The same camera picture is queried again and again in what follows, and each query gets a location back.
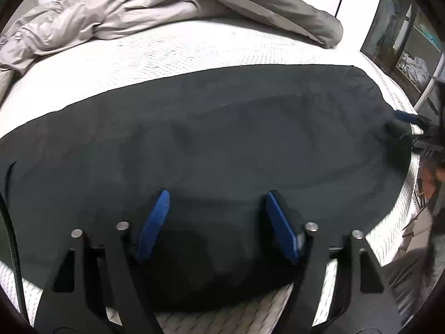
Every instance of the blue clip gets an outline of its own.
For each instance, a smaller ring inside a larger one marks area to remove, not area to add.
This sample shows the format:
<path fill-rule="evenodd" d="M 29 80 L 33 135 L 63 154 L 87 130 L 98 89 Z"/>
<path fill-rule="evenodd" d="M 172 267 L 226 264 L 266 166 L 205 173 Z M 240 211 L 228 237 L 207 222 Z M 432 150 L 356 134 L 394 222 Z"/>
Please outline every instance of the blue clip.
<path fill-rule="evenodd" d="M 138 262 L 150 257 L 168 211 L 170 211 L 170 194 L 167 190 L 163 190 L 148 216 L 144 228 L 139 233 L 139 244 L 135 255 Z"/>
<path fill-rule="evenodd" d="M 306 236 L 302 229 L 299 230 L 299 227 L 297 228 L 298 233 L 292 229 L 286 218 L 286 209 L 280 205 L 277 195 L 279 195 L 277 191 L 270 191 L 266 195 L 266 211 L 284 256 L 295 265 L 303 253 Z"/>

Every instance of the white mattress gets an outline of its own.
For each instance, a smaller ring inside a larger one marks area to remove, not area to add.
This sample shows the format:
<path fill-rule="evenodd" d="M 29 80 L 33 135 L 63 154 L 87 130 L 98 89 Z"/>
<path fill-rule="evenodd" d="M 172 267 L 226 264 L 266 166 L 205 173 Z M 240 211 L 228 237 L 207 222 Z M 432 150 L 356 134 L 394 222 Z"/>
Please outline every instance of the white mattress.
<path fill-rule="evenodd" d="M 415 112 L 400 87 L 359 51 L 325 50 L 248 20 L 210 19 L 172 23 L 117 40 L 94 40 L 45 58 L 12 87 L 1 106 L 0 137 L 29 120 L 110 89 L 210 68 L 271 63 L 356 66 L 377 83 L 394 109 Z M 400 245 L 418 167 L 419 157 L 412 155 L 394 208 L 366 237 L 382 265 L 392 260 Z M 336 270 L 337 263 L 332 261 L 314 324 L 326 320 Z M 33 322 L 41 290 L 24 283 Z M 0 284 L 18 307 L 13 274 L 1 262 Z M 268 334 L 290 292 L 287 285 L 235 307 L 187 315 L 158 313 L 157 318 L 166 334 Z"/>

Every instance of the mattress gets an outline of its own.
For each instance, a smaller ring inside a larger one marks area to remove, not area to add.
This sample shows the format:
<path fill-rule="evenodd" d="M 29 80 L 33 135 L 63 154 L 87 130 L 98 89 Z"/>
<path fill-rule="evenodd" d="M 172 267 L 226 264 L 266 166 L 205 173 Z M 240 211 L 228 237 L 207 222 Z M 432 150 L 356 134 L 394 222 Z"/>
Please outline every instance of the mattress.
<path fill-rule="evenodd" d="M 394 109 L 415 113 L 401 88 L 359 51 L 323 49 L 295 34 L 241 19 L 184 21 L 142 31 L 116 40 L 92 40 L 45 57 L 12 86 L 0 107 L 0 137 L 52 111 L 111 89 L 147 80 L 252 64 L 332 64 L 362 69 L 379 86 Z M 416 126 L 413 131 L 419 133 Z M 381 265 L 390 262 L 410 219 L 419 157 L 412 155 L 409 171 L 393 209 L 366 236 Z M 314 325 L 326 320 L 337 262 L 326 267 Z M 33 323 L 41 289 L 24 279 L 28 315 Z M 18 307 L 14 276 L 0 262 L 0 284 Z M 291 293 L 292 285 L 233 307 L 202 313 L 157 313 L 166 334 L 271 332 Z M 119 321 L 112 308 L 112 320 Z"/>

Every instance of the black cloth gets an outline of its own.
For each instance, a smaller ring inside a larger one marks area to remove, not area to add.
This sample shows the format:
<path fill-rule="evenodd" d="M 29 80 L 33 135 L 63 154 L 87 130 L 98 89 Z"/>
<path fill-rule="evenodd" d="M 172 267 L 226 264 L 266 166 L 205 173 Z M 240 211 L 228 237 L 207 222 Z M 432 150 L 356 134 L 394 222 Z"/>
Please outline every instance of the black cloth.
<path fill-rule="evenodd" d="M 417 312 L 426 260 L 426 248 L 414 249 L 382 267 L 397 302 L 402 324 Z"/>
<path fill-rule="evenodd" d="M 126 220 L 137 234 L 163 188 L 171 210 L 143 264 L 154 309 L 208 309 L 279 287 L 292 271 L 265 194 L 279 190 L 333 244 L 368 233 L 409 167 L 410 141 L 399 140 L 409 126 L 394 119 L 362 70 L 328 65 L 205 70 L 46 114 L 0 140 L 24 277 L 43 287 L 73 229 Z"/>

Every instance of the gray duvet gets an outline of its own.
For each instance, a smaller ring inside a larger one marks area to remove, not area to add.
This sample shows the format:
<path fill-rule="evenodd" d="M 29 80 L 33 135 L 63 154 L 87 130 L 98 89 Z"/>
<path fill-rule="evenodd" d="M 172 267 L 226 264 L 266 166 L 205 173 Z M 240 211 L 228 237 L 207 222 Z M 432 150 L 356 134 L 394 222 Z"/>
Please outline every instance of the gray duvet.
<path fill-rule="evenodd" d="M 331 48 L 343 29 L 330 14 L 301 0 L 57 0 L 40 5 L 0 37 L 0 100 L 14 72 L 26 73 L 38 56 L 92 38 L 116 39 L 174 21 L 241 14 L 305 35 Z"/>

